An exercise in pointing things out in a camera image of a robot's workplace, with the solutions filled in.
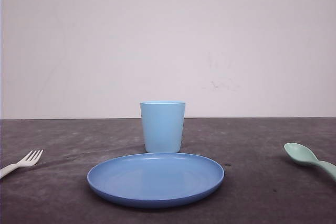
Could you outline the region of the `light blue plastic cup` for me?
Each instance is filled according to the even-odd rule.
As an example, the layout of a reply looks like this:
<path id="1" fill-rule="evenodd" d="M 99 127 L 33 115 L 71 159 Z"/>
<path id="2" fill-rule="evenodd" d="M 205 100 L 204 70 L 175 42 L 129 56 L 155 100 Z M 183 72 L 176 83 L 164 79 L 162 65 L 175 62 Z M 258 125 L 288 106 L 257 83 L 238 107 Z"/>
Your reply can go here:
<path id="1" fill-rule="evenodd" d="M 179 152 L 182 144 L 185 102 L 140 103 L 145 150 L 148 153 Z"/>

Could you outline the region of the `mint green plastic spoon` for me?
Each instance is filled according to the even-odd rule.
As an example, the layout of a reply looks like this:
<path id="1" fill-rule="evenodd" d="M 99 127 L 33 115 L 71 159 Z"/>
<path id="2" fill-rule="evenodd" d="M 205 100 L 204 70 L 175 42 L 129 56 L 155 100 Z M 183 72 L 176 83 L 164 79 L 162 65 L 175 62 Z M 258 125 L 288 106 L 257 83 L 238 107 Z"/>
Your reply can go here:
<path id="1" fill-rule="evenodd" d="M 335 181 L 335 165 L 319 160 L 311 149 L 298 143 L 286 143 L 284 149 L 296 164 L 319 167 Z"/>

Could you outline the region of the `white plastic fork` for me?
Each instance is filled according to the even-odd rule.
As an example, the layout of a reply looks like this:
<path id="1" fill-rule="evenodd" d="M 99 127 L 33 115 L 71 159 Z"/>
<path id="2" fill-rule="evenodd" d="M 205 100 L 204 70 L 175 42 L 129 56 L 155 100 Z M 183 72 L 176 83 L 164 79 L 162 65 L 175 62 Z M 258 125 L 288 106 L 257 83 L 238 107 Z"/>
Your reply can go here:
<path id="1" fill-rule="evenodd" d="M 42 156 L 44 150 L 30 151 L 25 157 L 23 157 L 17 163 L 9 164 L 8 166 L 1 169 L 1 178 L 5 177 L 14 170 L 22 167 L 34 166 Z"/>

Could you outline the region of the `blue plastic plate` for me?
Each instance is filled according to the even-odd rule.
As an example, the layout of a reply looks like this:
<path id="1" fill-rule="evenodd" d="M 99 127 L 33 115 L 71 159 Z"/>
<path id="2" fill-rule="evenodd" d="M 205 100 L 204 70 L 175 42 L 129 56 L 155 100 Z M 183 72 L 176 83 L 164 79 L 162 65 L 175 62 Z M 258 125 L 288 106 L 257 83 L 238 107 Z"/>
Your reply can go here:
<path id="1" fill-rule="evenodd" d="M 169 208 L 202 200 L 223 182 L 216 161 L 188 153 L 121 156 L 94 166 L 90 188 L 101 198 L 135 208 Z"/>

